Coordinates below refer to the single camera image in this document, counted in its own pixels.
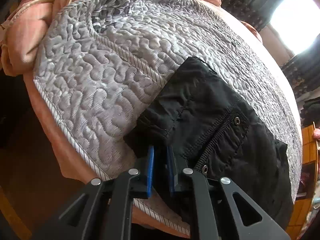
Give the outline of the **black pants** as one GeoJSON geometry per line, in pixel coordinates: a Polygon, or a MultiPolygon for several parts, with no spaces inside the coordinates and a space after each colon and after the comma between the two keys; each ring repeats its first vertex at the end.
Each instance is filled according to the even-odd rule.
{"type": "Polygon", "coordinates": [[[180,216],[187,202],[170,196],[171,179],[161,175],[169,152],[209,179],[230,178],[287,227],[293,211],[287,144],[201,59],[179,66],[124,141],[137,158],[154,148],[154,188],[180,216]]]}

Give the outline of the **orange wooden shelf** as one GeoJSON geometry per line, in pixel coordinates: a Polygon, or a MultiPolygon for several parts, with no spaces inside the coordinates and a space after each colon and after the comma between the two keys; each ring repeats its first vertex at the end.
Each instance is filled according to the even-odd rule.
{"type": "Polygon", "coordinates": [[[314,124],[302,129],[303,157],[298,194],[286,233],[291,239],[300,239],[316,215],[319,197],[319,140],[314,124]]]}

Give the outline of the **black bag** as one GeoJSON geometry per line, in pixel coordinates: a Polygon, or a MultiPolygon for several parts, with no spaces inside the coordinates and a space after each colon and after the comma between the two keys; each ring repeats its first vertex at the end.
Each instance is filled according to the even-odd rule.
{"type": "Polygon", "coordinates": [[[313,98],[307,100],[301,111],[301,119],[302,119],[302,126],[308,127],[311,124],[315,123],[316,127],[319,127],[319,115],[320,115],[320,97],[313,98]]]}

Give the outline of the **grey quilted bed cover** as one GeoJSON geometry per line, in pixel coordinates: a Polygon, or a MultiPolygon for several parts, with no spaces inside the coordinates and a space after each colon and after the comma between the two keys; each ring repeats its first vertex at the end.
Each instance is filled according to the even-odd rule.
{"type": "MultiPolygon", "coordinates": [[[[229,13],[197,0],[78,0],[54,18],[40,44],[33,82],[67,140],[108,181],[138,159],[124,141],[138,117],[189,57],[215,71],[287,144],[294,203],[302,168],[302,136],[287,99],[259,56],[223,20],[229,13]]],[[[153,174],[155,172],[155,150],[153,174]]],[[[169,239],[133,222],[130,239],[169,239]]]]}

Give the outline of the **pink blanket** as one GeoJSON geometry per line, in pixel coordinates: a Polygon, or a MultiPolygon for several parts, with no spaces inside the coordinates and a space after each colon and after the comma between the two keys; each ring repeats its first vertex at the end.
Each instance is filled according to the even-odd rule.
{"type": "MultiPolygon", "coordinates": [[[[37,49],[55,15],[76,0],[21,0],[1,24],[1,68],[17,76],[34,67],[37,49]]],[[[203,0],[220,7],[221,0],[203,0]]]]}

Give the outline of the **dark window curtain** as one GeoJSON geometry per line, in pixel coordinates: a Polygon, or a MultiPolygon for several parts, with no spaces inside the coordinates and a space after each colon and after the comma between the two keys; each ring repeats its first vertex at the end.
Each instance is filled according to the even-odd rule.
{"type": "Polygon", "coordinates": [[[319,87],[319,6],[313,0],[221,0],[252,25],[296,96],[319,87]]]}

